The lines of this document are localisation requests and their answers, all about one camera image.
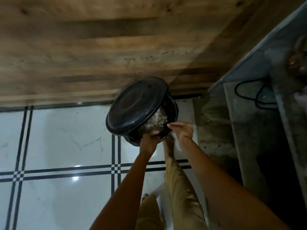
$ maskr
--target black plastic container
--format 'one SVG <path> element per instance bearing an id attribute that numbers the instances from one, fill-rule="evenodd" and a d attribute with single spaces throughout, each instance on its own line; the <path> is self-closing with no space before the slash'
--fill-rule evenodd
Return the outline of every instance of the black plastic container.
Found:
<path id="1" fill-rule="evenodd" d="M 140 146 L 138 129 L 162 106 L 167 123 L 176 122 L 178 106 L 170 93 L 167 83 L 158 77 L 145 78 L 129 85 L 112 104 L 106 117 L 106 127 L 114 134 L 123 136 L 134 146 Z M 163 141 L 171 130 L 166 126 L 159 133 Z"/>

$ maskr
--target wood grain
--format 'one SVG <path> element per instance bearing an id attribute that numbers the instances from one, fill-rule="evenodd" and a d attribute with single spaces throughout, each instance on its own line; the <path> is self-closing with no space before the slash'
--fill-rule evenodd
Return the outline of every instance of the wood grain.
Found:
<path id="1" fill-rule="evenodd" d="M 305 0 L 0 0 L 0 106 L 205 92 Z"/>

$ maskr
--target cord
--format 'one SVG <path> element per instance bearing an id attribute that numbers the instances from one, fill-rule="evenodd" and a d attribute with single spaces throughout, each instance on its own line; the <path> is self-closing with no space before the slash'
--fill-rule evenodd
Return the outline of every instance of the cord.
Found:
<path id="1" fill-rule="evenodd" d="M 261 88 L 259 89 L 259 91 L 257 92 L 256 94 L 256 98 L 251 98 L 251 97 L 245 97 L 245 96 L 242 96 L 238 93 L 237 89 L 240 85 L 242 84 L 245 84 L 245 83 L 250 83 L 250 82 L 255 82 L 255 81 L 265 81 L 264 84 L 261 86 Z M 265 107 L 261 107 L 259 106 L 258 104 L 262 104 L 262 105 L 277 105 L 276 102 L 262 102 L 262 101 L 259 101 L 258 98 L 262 92 L 262 90 L 264 89 L 264 87 L 269 83 L 270 79 L 269 77 L 265 77 L 265 78 L 260 78 L 260 79 L 255 79 L 255 80 L 250 80 L 250 81 L 242 81 L 240 82 L 238 85 L 236 85 L 235 87 L 235 94 L 240 97 L 240 98 L 243 98 L 243 99 L 247 99 L 247 100 L 252 100 L 255 102 L 255 106 L 259 109 L 262 109 L 262 110 L 278 110 L 278 108 L 265 108 Z"/>

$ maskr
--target pot lid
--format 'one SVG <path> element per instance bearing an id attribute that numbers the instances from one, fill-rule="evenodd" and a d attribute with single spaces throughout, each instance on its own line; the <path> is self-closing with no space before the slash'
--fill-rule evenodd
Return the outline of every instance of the pot lid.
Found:
<path id="1" fill-rule="evenodd" d="M 106 117 L 108 130 L 115 135 L 125 135 L 142 125 L 159 109 L 168 89 L 167 83 L 158 77 L 129 85 L 109 110 Z"/>

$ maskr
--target beige pants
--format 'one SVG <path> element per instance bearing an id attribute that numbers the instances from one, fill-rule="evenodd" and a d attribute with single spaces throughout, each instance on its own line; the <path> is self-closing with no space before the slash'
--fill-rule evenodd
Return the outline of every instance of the beige pants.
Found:
<path id="1" fill-rule="evenodd" d="M 170 192 L 174 230 L 208 229 L 204 211 L 186 174 L 175 158 L 166 162 L 164 181 Z M 140 206 L 136 230 L 165 230 L 158 203 L 149 195 Z"/>

